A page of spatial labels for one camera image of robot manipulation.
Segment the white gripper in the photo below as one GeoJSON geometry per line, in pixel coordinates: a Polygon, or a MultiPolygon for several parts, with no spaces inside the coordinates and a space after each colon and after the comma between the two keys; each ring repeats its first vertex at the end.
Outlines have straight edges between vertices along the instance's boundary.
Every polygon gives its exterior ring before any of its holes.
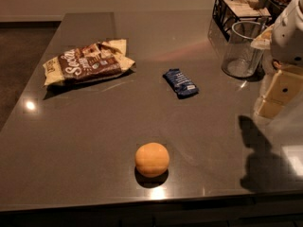
{"type": "Polygon", "coordinates": [[[259,97],[255,113],[265,118],[274,118],[303,89],[303,67],[273,60],[276,73],[271,81],[265,99],[259,97]]]}

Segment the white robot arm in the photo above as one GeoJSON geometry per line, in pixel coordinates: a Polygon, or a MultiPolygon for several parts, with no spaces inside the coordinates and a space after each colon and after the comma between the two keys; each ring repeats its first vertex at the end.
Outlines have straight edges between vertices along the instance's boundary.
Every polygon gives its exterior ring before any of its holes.
{"type": "Polygon", "coordinates": [[[264,50],[265,72],[255,110],[274,118],[303,89],[303,0],[292,0],[252,42],[264,50]]]}

